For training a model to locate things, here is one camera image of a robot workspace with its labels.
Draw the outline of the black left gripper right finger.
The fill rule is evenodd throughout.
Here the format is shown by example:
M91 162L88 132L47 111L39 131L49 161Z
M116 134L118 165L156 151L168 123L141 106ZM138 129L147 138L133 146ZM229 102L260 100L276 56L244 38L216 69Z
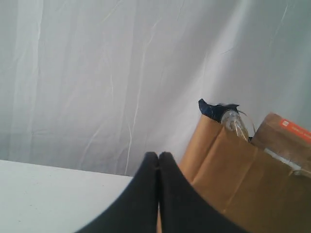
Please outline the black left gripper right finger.
M245 232L194 190L171 153L161 153L158 161L159 215L163 233Z

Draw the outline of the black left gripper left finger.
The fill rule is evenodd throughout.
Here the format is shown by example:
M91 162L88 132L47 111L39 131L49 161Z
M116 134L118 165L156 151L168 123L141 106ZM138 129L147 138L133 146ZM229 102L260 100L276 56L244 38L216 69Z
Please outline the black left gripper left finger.
M158 156L147 152L128 186L79 233L155 233L158 215Z

